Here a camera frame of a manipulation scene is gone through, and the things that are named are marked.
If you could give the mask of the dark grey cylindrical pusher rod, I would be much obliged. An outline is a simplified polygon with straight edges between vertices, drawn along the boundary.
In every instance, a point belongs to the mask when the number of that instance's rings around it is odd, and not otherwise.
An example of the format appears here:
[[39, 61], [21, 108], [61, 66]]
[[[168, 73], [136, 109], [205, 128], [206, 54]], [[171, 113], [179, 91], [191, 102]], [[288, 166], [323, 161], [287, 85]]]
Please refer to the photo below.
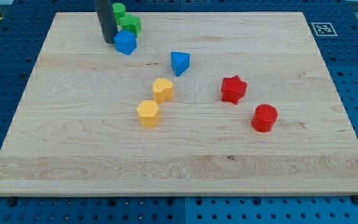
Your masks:
[[114, 36], [118, 29], [111, 0], [94, 0], [94, 6], [105, 43], [114, 44]]

